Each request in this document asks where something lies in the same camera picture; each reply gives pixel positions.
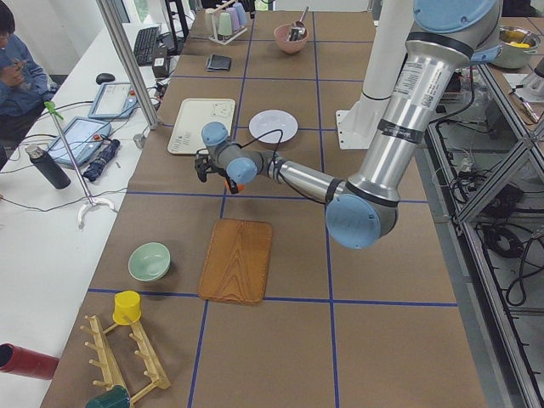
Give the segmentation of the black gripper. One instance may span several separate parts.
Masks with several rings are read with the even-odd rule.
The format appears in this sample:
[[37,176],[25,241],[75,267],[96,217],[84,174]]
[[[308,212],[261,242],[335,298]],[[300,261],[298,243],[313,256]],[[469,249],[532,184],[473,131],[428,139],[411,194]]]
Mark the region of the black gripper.
[[[195,153],[194,168],[198,179],[202,183],[207,182],[208,174],[220,173],[220,169],[213,164],[210,156],[207,153],[203,153],[202,150],[198,150]],[[226,179],[225,185],[230,194],[236,195],[239,193],[239,186],[235,181]]]

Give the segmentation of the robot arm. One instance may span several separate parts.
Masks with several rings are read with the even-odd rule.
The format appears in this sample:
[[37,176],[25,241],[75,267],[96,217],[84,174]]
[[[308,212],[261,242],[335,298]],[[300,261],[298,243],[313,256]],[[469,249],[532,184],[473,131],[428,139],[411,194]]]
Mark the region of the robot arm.
[[267,176],[322,203],[336,242],[353,249],[371,246],[396,224],[400,181],[452,74],[498,55],[501,16],[499,1],[383,3],[368,70],[383,83],[385,106],[368,114],[371,96],[363,92],[343,118],[344,129],[373,132],[360,169],[347,179],[275,151],[249,150],[231,141],[218,122],[202,129],[207,150],[195,158],[198,177],[217,173],[238,186]]

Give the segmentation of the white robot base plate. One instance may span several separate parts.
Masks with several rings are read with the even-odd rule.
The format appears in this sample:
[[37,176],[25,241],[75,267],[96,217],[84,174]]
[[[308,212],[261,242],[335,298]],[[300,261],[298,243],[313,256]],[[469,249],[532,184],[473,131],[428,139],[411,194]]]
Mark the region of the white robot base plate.
[[366,113],[354,105],[350,110],[337,110],[335,118],[341,150],[367,150],[370,147],[375,132],[373,113]]

